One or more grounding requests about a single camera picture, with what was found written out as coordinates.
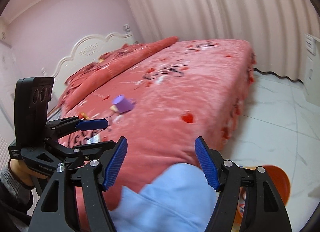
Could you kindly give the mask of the grey sleeve forearm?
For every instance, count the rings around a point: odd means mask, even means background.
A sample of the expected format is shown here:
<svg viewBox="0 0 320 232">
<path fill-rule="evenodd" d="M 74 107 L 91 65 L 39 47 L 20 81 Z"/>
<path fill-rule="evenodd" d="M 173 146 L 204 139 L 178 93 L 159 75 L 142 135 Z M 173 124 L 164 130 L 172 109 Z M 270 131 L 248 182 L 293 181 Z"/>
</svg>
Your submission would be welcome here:
<svg viewBox="0 0 320 232">
<path fill-rule="evenodd" d="M 32 207 L 33 186 L 25 185 L 11 170 L 9 164 L 1 171 L 1 208 L 5 213 L 29 225 L 27 211 Z"/>
</svg>

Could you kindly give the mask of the person's left hand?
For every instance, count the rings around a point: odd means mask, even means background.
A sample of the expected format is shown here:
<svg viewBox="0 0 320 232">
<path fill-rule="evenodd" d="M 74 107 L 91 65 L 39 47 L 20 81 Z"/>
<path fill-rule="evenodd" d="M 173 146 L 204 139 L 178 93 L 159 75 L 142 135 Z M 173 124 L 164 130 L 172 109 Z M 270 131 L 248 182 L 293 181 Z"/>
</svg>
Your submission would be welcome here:
<svg viewBox="0 0 320 232">
<path fill-rule="evenodd" d="M 10 168 L 12 172 L 26 185 L 34 186 L 33 178 L 47 179 L 48 177 L 29 169 L 22 160 L 11 159 Z"/>
</svg>

